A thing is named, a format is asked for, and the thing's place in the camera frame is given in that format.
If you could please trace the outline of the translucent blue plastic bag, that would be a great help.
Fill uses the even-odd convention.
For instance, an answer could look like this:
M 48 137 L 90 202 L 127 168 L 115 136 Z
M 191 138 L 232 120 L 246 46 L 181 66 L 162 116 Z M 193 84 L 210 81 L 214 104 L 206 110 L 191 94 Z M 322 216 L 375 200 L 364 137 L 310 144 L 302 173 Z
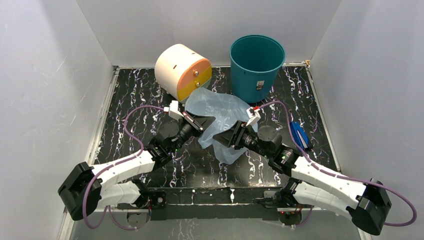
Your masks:
M 185 102 L 185 110 L 197 116 L 215 117 L 213 123 L 198 138 L 203 149 L 213 146 L 215 158 L 222 164 L 233 164 L 247 149 L 235 150 L 225 147 L 213 136 L 230 129 L 236 121 L 247 122 L 250 118 L 249 104 L 231 94 L 216 93 L 200 87 L 194 90 Z

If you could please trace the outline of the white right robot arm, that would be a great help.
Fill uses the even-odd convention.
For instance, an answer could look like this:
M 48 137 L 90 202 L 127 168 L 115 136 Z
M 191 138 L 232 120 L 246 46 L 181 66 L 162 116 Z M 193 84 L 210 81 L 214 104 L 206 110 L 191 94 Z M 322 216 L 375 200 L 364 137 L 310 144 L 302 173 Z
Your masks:
M 271 126 L 255 132 L 245 122 L 237 121 L 230 129 L 213 139 L 225 147 L 247 148 L 268 160 L 277 173 L 289 177 L 281 190 L 268 190 L 263 198 L 253 200 L 265 208 L 287 208 L 309 205 L 346 217 L 362 231 L 378 236 L 392 203 L 385 189 L 370 183 L 351 181 L 317 163 L 308 162 L 298 150 L 283 144 L 282 136 Z

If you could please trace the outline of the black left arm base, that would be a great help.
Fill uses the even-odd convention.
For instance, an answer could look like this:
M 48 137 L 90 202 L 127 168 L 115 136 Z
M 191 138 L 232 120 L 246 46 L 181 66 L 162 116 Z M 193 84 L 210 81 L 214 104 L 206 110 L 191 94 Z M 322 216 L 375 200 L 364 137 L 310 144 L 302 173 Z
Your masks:
M 139 227 L 151 220 L 153 210 L 166 208 L 167 194 L 165 191 L 153 189 L 143 190 L 133 204 L 119 203 L 119 210 L 127 211 L 126 220 L 130 227 Z

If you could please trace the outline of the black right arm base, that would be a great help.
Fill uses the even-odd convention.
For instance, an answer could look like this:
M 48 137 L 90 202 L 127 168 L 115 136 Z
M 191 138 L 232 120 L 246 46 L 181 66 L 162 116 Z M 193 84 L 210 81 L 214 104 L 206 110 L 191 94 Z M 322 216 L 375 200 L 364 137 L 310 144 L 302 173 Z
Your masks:
M 266 209 L 276 209 L 280 222 L 287 227 L 297 228 L 306 224 L 313 212 L 313 206 L 295 200 L 294 191 L 266 190 L 262 197 L 252 200 Z

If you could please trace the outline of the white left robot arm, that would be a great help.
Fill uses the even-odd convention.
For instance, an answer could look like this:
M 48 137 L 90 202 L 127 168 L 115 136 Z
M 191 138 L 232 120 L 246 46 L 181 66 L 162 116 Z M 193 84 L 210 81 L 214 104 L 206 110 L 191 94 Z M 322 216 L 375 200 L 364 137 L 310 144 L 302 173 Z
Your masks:
M 71 218 L 79 221 L 97 208 L 119 204 L 164 209 L 167 194 L 150 190 L 133 177 L 162 168 L 191 137 L 200 137 L 214 121 L 213 116 L 184 111 L 178 121 L 163 123 L 142 151 L 125 157 L 126 162 L 118 159 L 92 166 L 87 162 L 77 164 L 58 189 Z

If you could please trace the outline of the teal plastic trash bin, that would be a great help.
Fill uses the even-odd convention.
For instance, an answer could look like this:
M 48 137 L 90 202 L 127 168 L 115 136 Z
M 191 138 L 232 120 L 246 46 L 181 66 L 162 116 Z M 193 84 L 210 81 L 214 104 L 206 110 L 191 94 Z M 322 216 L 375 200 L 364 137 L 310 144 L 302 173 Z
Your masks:
M 286 53 L 282 45 L 264 35 L 246 35 L 229 49 L 232 93 L 248 104 L 264 100 L 283 66 Z

